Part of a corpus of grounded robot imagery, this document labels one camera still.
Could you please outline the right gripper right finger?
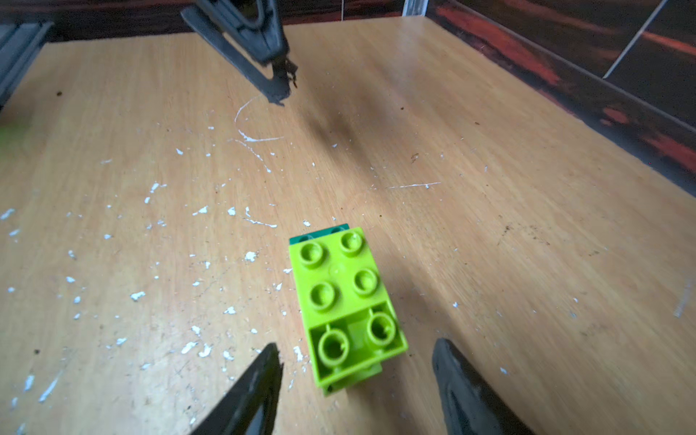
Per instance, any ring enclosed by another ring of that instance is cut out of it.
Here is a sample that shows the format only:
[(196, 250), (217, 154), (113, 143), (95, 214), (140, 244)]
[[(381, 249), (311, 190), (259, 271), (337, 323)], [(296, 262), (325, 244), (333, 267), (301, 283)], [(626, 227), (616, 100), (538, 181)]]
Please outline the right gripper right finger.
[(449, 435), (532, 432), (450, 340), (436, 341), (432, 369)]

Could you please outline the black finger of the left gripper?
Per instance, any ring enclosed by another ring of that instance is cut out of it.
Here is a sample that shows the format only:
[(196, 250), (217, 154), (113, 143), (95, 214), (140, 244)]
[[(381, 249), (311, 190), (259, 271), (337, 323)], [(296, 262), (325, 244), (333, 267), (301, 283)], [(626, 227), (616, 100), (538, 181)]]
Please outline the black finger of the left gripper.
[(288, 58), (277, 2), (201, 0), (181, 17), (270, 103), (281, 105), (291, 95), (298, 67)]

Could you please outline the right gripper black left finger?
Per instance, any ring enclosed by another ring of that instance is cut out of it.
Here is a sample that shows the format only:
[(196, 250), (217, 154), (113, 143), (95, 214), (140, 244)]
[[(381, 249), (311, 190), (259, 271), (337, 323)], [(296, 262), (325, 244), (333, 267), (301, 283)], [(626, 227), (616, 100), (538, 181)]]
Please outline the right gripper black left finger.
[(277, 344), (268, 344), (192, 434), (272, 434), (282, 376)]

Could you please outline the lime lego brick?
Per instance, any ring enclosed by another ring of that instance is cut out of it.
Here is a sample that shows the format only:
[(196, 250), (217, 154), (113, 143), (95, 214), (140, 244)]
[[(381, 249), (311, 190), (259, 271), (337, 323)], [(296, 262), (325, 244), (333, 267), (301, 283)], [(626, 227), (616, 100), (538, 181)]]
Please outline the lime lego brick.
[(289, 255), (306, 330), (389, 300), (361, 228), (289, 245)]
[(409, 350), (391, 302), (381, 302), (306, 330), (315, 385), (329, 396), (382, 371)]

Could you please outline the dark green lego brick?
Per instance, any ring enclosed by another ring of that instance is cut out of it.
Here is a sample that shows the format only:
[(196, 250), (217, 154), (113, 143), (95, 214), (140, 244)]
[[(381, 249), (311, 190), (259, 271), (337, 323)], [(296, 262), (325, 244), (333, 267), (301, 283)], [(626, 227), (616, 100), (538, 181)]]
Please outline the dark green lego brick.
[(306, 234), (303, 234), (300, 236), (291, 237), (291, 239), (289, 239), (289, 244), (290, 244), (290, 246), (292, 246), (295, 244), (299, 244), (299, 243), (308, 241), (310, 239), (319, 239), (319, 237), (333, 235), (333, 234), (338, 233), (338, 232), (346, 231), (349, 228), (350, 228), (350, 226), (348, 224), (342, 224), (342, 225), (338, 225), (338, 226), (331, 227), (331, 228), (324, 228), (324, 229), (317, 230), (317, 231), (310, 232), (310, 233), (306, 233)]

